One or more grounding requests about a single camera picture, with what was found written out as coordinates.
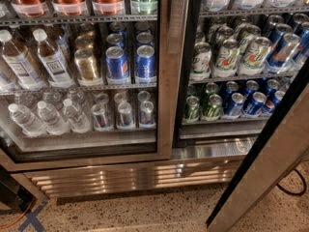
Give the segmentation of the water bottle left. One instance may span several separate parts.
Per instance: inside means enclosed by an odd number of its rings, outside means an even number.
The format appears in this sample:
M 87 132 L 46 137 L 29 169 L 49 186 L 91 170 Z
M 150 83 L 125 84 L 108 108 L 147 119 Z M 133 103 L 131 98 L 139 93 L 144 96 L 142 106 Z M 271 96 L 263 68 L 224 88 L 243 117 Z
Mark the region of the water bottle left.
M 46 134 L 44 123 L 27 106 L 11 103 L 8 106 L 11 119 L 30 137 Z

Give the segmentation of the water bottle right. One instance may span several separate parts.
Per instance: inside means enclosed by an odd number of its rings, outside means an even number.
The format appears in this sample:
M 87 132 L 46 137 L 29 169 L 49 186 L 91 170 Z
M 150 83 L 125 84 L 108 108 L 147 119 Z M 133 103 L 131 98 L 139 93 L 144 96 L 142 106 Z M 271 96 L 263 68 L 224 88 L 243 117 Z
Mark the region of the water bottle right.
M 81 106 L 71 99 L 63 101 L 64 114 L 73 132 L 85 133 L 91 130 L 91 123 Z

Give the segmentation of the front gold can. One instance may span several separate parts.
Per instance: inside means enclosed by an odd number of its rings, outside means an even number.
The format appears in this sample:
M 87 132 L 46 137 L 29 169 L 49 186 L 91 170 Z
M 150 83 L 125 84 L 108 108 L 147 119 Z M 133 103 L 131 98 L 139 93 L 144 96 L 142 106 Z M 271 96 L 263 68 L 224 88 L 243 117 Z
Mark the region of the front gold can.
M 91 49 L 76 50 L 74 64 L 78 70 L 78 82 L 81 86 L 91 87 L 103 84 L 97 58 Z

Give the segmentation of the green can bottom far left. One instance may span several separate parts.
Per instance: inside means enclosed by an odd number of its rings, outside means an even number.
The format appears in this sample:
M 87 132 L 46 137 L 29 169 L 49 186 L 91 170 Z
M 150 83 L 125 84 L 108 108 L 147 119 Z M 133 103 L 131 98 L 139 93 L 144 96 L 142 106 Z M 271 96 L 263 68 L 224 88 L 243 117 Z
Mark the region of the green can bottom far left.
M 200 107 L 200 101 L 197 97 L 195 96 L 187 97 L 185 102 L 183 119 L 187 123 L 197 121 L 199 118 L 199 107 Z

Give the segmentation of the white 7Up can left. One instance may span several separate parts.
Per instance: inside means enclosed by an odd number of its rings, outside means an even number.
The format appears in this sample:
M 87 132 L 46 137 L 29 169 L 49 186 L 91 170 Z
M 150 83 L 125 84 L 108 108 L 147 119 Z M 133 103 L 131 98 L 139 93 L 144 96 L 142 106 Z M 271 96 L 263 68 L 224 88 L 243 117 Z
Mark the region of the white 7Up can left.
M 212 67 L 212 77 L 229 77 L 237 71 L 239 43 L 234 39 L 225 40 L 219 48 Z

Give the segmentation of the white 7up can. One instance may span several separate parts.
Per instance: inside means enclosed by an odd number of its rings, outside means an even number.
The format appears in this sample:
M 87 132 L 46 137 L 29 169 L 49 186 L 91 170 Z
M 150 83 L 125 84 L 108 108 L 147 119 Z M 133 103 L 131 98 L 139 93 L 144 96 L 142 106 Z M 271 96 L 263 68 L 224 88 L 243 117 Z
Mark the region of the white 7up can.
M 264 62 L 271 51 L 271 41 L 266 37 L 257 37 L 251 41 L 239 61 L 238 74 L 255 75 L 264 68 Z
M 239 43 L 234 39 L 225 40 L 219 48 L 212 67 L 212 77 L 229 77 L 237 71 Z

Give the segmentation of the small silver can middle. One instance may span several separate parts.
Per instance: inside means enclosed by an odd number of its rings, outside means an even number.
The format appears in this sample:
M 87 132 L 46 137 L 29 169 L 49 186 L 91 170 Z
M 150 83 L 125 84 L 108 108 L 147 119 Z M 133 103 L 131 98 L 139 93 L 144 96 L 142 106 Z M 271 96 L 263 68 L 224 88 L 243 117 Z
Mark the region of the small silver can middle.
M 127 101 L 121 102 L 117 107 L 117 127 L 122 130 L 135 128 L 133 109 Z

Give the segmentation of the blue can bottom right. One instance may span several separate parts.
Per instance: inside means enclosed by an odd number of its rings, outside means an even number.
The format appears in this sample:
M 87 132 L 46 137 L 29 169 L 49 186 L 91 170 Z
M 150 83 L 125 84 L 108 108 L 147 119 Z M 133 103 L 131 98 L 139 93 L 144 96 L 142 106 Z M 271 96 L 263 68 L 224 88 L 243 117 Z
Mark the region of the blue can bottom right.
M 245 101 L 242 114 L 248 117 L 256 117 L 261 114 L 262 107 L 266 103 L 267 97 L 261 92 L 254 92 Z

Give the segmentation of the silver blue can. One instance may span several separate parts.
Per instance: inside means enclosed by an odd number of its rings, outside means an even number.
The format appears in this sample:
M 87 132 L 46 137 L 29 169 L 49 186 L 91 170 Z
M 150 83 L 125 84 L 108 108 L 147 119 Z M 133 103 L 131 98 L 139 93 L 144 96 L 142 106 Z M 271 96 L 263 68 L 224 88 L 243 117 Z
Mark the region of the silver blue can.
M 294 33 L 285 34 L 274 48 L 266 64 L 268 73 L 284 71 L 300 43 L 300 36 Z

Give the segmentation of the blue pepsi can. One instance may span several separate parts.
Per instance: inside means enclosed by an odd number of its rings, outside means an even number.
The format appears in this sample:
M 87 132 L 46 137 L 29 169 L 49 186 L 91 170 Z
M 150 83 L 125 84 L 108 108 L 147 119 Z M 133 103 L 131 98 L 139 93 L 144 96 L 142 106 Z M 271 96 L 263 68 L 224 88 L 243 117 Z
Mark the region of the blue pepsi can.
M 130 83 L 130 71 L 124 50 L 118 46 L 109 47 L 106 52 L 107 82 L 109 85 Z
M 156 82 L 155 50 L 150 45 L 141 45 L 136 50 L 135 80 L 137 83 Z

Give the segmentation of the water bottle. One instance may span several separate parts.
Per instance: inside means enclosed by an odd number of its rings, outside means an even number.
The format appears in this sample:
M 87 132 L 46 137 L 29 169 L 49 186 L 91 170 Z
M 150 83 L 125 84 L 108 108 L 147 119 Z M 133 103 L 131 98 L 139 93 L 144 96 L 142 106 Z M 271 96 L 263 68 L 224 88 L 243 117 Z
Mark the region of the water bottle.
M 38 116 L 46 125 L 47 132 L 53 135 L 61 135 L 70 131 L 69 123 L 65 121 L 57 108 L 46 101 L 37 103 Z
M 63 101 L 64 114 L 73 132 L 85 133 L 91 130 L 91 123 L 81 106 L 71 99 Z
M 11 119 L 30 137 L 46 134 L 44 123 L 27 106 L 11 103 L 8 106 Z

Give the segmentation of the tea bottle white cap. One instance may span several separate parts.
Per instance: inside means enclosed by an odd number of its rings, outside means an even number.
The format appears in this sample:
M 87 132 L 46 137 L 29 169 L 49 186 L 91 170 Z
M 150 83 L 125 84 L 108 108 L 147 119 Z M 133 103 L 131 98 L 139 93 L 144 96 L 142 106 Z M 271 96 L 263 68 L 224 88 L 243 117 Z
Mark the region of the tea bottle white cap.
M 37 55 L 51 80 L 62 87 L 70 87 L 71 73 L 62 49 L 47 36 L 43 29 L 34 30 L 33 36 L 37 42 Z

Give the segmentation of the blue tape cross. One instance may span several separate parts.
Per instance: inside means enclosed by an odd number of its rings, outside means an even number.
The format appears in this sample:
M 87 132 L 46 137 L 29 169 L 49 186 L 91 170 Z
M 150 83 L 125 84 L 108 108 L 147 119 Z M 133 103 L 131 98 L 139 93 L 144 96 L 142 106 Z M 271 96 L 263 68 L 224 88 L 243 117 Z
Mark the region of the blue tape cross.
M 25 229 L 32 225 L 36 232 L 44 232 L 44 227 L 42 223 L 38 219 L 38 214 L 43 210 L 43 208 L 47 205 L 46 201 L 43 201 L 34 211 L 31 211 L 26 214 L 26 219 L 23 223 L 18 227 L 19 232 L 25 232 Z

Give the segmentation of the front blue Pepsi can right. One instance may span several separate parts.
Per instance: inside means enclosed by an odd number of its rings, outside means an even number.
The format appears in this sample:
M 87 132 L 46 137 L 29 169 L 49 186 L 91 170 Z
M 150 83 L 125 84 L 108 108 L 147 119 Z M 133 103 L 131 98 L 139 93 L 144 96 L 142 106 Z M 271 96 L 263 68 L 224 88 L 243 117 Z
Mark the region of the front blue Pepsi can right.
M 150 45 L 141 45 L 136 50 L 135 80 L 137 83 L 156 82 L 155 50 Z

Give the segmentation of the blue can bottom left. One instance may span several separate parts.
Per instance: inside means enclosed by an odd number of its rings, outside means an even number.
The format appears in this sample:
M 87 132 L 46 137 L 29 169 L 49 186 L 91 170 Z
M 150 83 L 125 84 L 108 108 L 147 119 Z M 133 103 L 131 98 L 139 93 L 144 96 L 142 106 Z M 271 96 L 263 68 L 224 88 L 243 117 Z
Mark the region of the blue can bottom left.
M 229 101 L 227 106 L 223 109 L 223 117 L 227 119 L 236 119 L 241 113 L 241 110 L 244 105 L 244 95 L 241 93 L 234 93 Z

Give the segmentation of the front blue Pepsi can left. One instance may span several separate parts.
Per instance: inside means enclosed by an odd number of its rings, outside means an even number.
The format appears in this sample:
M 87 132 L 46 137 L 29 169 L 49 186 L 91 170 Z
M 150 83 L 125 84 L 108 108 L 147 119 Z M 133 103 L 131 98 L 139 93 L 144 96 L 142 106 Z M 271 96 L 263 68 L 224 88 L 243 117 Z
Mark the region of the front blue Pepsi can left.
M 124 50 L 118 46 L 109 47 L 106 52 L 107 82 L 109 85 L 130 83 L 130 71 Z

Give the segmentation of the small silver can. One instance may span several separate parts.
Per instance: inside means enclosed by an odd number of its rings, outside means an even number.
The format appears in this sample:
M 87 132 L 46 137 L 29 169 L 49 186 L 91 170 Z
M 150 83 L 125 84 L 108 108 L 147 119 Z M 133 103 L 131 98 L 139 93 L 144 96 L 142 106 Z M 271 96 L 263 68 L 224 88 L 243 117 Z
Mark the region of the small silver can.
M 155 107 L 151 101 L 142 101 L 139 109 L 140 125 L 149 128 L 155 124 Z
M 135 128 L 133 109 L 127 101 L 121 102 L 117 107 L 117 127 L 122 130 Z
M 113 129 L 111 111 L 108 105 L 95 104 L 92 107 L 92 117 L 96 131 L 110 131 Z

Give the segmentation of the water bottle middle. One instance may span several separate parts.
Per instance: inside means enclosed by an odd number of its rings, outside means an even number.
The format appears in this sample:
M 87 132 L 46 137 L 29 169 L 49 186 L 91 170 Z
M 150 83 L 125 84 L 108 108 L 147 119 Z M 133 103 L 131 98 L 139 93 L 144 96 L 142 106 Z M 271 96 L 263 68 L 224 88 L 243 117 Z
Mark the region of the water bottle middle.
M 69 123 L 65 121 L 57 108 L 46 101 L 37 103 L 38 116 L 46 125 L 47 132 L 53 135 L 61 135 L 70 131 Z

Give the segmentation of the green can bottom shelf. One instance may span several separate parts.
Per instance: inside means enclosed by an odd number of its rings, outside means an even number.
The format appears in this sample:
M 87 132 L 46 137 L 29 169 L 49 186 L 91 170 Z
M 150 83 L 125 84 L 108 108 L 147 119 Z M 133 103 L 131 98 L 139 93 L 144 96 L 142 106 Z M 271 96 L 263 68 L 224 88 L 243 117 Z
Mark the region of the green can bottom shelf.
M 222 107 L 222 98 L 217 94 L 212 94 L 207 99 L 206 104 L 202 108 L 201 119 L 213 121 L 219 118 Z

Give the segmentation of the green white can far left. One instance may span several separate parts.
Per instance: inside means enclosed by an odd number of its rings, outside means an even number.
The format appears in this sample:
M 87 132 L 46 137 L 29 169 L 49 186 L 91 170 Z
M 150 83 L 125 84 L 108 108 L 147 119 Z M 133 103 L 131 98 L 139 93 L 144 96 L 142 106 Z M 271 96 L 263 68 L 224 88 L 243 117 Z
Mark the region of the green white can far left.
M 208 43 L 194 45 L 190 79 L 202 80 L 210 76 L 211 47 Z

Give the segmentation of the small silver can left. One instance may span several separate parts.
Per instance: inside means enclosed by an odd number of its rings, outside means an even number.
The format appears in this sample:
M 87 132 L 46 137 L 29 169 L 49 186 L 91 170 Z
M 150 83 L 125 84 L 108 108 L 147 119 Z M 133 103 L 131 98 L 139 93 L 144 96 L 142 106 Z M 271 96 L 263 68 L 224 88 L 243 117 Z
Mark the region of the small silver can left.
M 110 131 L 113 129 L 111 111 L 108 105 L 95 104 L 92 107 L 92 117 L 96 131 Z

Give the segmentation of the white 7Up can right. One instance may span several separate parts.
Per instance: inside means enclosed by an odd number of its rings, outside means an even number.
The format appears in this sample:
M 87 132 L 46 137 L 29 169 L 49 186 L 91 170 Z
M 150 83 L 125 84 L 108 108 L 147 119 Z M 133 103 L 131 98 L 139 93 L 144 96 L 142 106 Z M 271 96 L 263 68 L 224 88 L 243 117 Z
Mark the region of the white 7Up can right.
M 238 74 L 255 75 L 264 68 L 264 62 L 271 51 L 271 41 L 266 37 L 257 37 L 251 41 L 239 61 Z

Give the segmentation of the small silver can right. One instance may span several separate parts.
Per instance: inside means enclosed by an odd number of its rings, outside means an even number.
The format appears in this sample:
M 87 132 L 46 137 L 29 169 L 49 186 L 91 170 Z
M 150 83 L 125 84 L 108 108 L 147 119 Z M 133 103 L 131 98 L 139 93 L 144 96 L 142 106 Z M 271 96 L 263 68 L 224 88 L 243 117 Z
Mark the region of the small silver can right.
M 149 128 L 155 124 L 155 107 L 151 101 L 142 101 L 139 109 L 140 125 Z

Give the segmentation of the steel fridge base grille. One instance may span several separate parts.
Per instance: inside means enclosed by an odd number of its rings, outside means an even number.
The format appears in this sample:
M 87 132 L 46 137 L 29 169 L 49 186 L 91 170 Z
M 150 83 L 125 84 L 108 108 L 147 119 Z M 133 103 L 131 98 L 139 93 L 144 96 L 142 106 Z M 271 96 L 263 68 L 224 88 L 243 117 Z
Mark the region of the steel fridge base grille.
M 243 136 L 176 148 L 169 160 L 33 171 L 14 178 L 40 200 L 227 183 L 255 140 Z

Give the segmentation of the tea bottle far left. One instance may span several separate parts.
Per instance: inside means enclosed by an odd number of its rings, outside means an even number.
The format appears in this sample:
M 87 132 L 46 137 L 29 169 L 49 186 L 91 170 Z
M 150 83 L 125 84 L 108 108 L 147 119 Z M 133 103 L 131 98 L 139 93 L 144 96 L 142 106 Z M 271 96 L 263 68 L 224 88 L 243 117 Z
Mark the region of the tea bottle far left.
M 45 86 L 44 71 L 26 44 L 15 39 L 8 30 L 0 31 L 1 54 L 26 90 L 37 91 Z

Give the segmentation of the steel fridge door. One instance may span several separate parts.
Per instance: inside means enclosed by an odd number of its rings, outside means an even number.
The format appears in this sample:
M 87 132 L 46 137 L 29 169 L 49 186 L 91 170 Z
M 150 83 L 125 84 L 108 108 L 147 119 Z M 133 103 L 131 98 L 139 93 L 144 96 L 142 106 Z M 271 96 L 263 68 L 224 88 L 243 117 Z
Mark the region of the steel fridge door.
M 206 221 L 209 232 L 228 232 L 309 148 L 309 61 L 301 68 L 240 164 Z
M 188 0 L 0 0 L 1 162 L 168 156 Z

